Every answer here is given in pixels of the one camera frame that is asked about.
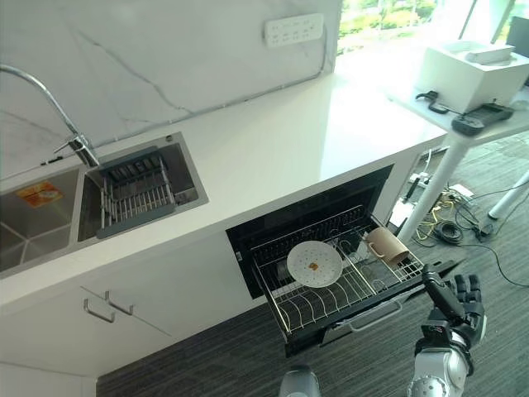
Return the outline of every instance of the perforated plate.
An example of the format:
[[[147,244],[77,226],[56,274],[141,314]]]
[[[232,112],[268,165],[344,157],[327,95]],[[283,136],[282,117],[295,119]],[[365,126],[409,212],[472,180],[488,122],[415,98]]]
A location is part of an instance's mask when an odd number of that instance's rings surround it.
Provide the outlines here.
[[[327,287],[341,276],[340,254],[325,242],[297,244],[287,256],[290,275],[300,284],[312,288]]]

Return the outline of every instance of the chrome faucet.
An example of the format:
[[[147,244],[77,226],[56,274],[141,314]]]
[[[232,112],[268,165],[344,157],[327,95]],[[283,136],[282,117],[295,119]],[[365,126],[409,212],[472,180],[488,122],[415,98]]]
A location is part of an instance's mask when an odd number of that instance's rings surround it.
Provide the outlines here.
[[[51,106],[53,106],[53,108],[57,111],[64,124],[66,124],[68,129],[72,132],[72,134],[74,134],[73,137],[66,140],[66,142],[56,151],[54,151],[54,153],[56,153],[57,151],[61,151],[66,146],[69,146],[86,166],[92,168],[99,165],[99,160],[95,152],[93,151],[92,145],[90,145],[88,138],[79,132],[77,127],[74,125],[68,115],[64,112],[63,108],[59,105],[54,96],[51,94],[50,90],[39,79],[25,72],[24,70],[20,70],[18,68],[5,64],[0,64],[0,72],[13,74],[37,87],[44,94]]]

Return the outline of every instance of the kitchen counter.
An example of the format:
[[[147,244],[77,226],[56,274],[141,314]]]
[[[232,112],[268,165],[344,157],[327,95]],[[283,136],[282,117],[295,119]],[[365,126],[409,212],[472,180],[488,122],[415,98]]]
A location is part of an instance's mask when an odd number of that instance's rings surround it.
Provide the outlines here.
[[[104,156],[177,131],[209,202],[0,280],[1,314],[120,270],[128,256],[186,246],[399,158],[417,156],[445,135],[383,93],[331,74],[97,152]],[[30,176],[18,175],[3,181],[2,188],[76,161],[70,157]]]

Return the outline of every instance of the table leg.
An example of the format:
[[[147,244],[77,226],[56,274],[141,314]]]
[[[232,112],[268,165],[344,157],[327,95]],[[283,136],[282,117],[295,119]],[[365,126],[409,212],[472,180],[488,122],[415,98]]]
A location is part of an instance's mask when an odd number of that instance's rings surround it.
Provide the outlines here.
[[[516,199],[518,199],[525,189],[529,187],[529,171],[527,171],[509,190],[501,200],[488,212],[492,219],[504,218],[509,210],[509,207]]]
[[[410,217],[404,223],[403,228],[398,234],[398,238],[406,243],[410,240],[417,230],[417,227],[422,222],[424,217],[427,215],[431,206],[435,203],[439,194],[445,188],[446,182],[451,177],[457,165],[461,162],[463,157],[465,157],[466,152],[470,148],[470,143],[472,142],[469,139],[458,139],[457,136],[447,136],[445,139],[444,145],[449,145],[450,147],[446,151],[445,155],[439,167],[437,168],[435,174],[431,178],[430,183],[427,188],[422,193],[421,198],[417,202],[417,205],[413,209]]]

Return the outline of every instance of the orange sticker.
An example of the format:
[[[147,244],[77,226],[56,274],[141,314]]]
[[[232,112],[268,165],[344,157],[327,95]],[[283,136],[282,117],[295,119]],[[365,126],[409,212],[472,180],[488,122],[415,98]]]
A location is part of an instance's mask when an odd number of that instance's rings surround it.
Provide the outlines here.
[[[61,199],[63,194],[50,182],[41,182],[19,190],[17,196],[26,200],[32,208],[38,208]]]

